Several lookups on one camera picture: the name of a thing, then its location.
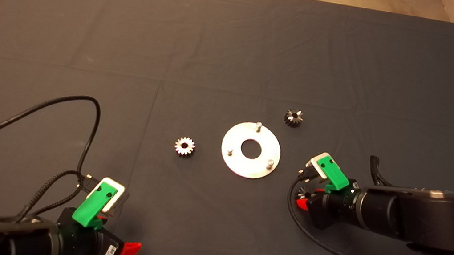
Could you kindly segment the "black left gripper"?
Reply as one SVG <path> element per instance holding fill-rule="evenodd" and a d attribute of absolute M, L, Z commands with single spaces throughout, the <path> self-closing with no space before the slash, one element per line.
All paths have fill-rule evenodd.
<path fill-rule="evenodd" d="M 105 228 L 108 217 L 98 215 L 101 228 L 83 227 L 72 215 L 75 208 L 65 208 L 56 221 L 51 255 L 136 255 L 141 242 L 123 242 Z"/>

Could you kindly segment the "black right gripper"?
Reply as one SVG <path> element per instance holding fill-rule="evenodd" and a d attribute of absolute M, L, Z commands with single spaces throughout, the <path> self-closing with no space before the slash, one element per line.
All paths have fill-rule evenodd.
<path fill-rule="evenodd" d="M 309 199 L 296 200 L 300 210 L 308 212 L 314 227 L 325 230 L 336 223 L 359 226 L 356 198 L 360 186 L 355 179 L 349 179 L 349 185 L 339 191 L 316 191 Z"/>

